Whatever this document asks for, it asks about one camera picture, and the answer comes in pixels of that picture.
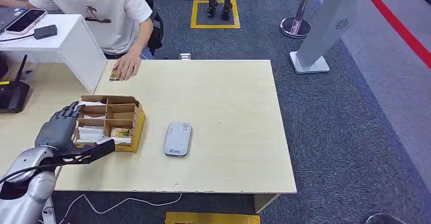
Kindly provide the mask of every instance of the stanchion post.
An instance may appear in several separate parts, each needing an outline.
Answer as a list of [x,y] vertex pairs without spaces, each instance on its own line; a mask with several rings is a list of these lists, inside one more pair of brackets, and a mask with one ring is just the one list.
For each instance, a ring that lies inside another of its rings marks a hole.
[[308,0],[301,0],[295,17],[289,17],[282,20],[280,23],[280,30],[283,34],[297,39],[307,37],[311,30],[310,23],[303,20],[307,1]]

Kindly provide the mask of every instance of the black router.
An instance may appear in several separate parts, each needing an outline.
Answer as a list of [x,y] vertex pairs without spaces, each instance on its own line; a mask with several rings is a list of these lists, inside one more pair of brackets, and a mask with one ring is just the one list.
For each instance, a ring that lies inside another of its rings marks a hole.
[[27,55],[24,56],[15,81],[2,82],[0,85],[0,113],[18,113],[24,109],[30,86],[20,81]]

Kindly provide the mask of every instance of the red stripe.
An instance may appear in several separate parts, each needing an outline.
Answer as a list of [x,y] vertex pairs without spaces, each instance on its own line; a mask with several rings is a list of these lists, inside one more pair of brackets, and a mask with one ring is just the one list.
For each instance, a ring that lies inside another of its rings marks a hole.
[[408,31],[408,29],[389,10],[382,0],[371,0],[393,29],[401,36],[408,46],[431,69],[431,53]]

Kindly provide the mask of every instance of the man's arm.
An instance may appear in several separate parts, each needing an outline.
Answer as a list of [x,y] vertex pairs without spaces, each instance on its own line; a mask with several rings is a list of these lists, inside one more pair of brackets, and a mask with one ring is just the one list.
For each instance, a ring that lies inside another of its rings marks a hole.
[[17,0],[0,0],[0,6],[9,6],[9,7],[22,7],[22,8],[36,8],[30,2],[22,2]]
[[117,78],[120,80],[128,80],[132,75],[138,73],[139,66],[141,65],[141,52],[142,49],[148,44],[153,29],[152,20],[147,20],[139,24],[138,36],[133,42],[127,54],[122,56],[114,65],[117,69]]

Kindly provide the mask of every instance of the cable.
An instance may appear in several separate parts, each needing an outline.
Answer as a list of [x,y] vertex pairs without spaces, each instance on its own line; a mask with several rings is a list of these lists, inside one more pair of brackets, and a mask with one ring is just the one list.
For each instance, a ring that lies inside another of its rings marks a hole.
[[45,213],[45,214],[46,214],[47,212],[45,212],[45,210],[46,210],[46,209],[49,209],[49,208],[54,208],[54,207],[53,207],[53,206],[45,207],[45,208],[42,210],[42,213]]
[[14,38],[14,39],[0,40],[0,42],[6,42],[6,41],[12,41],[12,40],[20,40],[20,39],[25,39],[25,38],[28,38],[28,37],[31,37],[31,36],[34,36],[34,34],[23,36],[23,37],[18,37],[18,38]]
[[23,173],[23,172],[29,172],[29,171],[32,171],[32,170],[42,169],[42,168],[49,168],[49,167],[60,167],[60,166],[64,166],[64,165],[65,165],[64,163],[57,163],[57,164],[48,164],[48,165],[42,165],[42,166],[35,166],[35,167],[24,168],[24,169],[21,169],[19,171],[11,173],[11,174],[7,175],[6,177],[2,178],[0,180],[0,184],[2,184],[7,179],[9,179],[9,178],[11,178],[11,177],[13,177],[15,175],[18,175],[20,173]]
[[127,199],[125,199],[125,200],[123,200],[123,201],[119,202],[118,204],[116,204],[116,205],[112,206],[111,208],[109,208],[109,209],[107,209],[107,210],[105,210],[105,211],[98,211],[98,210],[96,210],[96,209],[94,208],[93,204],[90,202],[90,200],[88,200],[88,198],[87,198],[87,196],[86,196],[86,195],[80,195],[80,196],[79,196],[79,197],[77,197],[74,201],[72,201],[72,203],[71,203],[71,204],[69,205],[69,207],[68,207],[68,210],[66,211],[65,216],[63,217],[63,219],[62,219],[58,224],[62,224],[62,223],[63,223],[63,221],[65,221],[65,219],[66,219],[67,215],[69,214],[70,208],[71,208],[71,207],[72,207],[72,205],[73,205],[77,200],[79,200],[81,197],[84,197],[84,198],[85,198],[85,200],[87,200],[88,204],[90,204],[90,207],[93,209],[93,211],[94,211],[95,213],[97,213],[97,214],[105,214],[105,213],[107,213],[107,212],[109,212],[109,211],[113,210],[113,209],[114,209],[114,208],[116,208],[117,206],[121,205],[122,203],[126,202],[127,200],[134,200],[134,201],[138,201],[138,202],[143,202],[143,203],[146,203],[146,204],[149,204],[149,205],[152,205],[152,206],[164,206],[164,205],[170,205],[170,204],[173,204],[173,203],[178,202],[178,201],[181,199],[181,196],[182,196],[182,193],[179,193],[179,197],[178,197],[178,199],[176,199],[176,200],[174,200],[174,201],[172,201],[172,202],[163,203],[163,204],[153,204],[153,203],[148,202],[148,201],[146,201],[146,200],[139,200],[139,199],[135,199],[135,198],[127,198]]

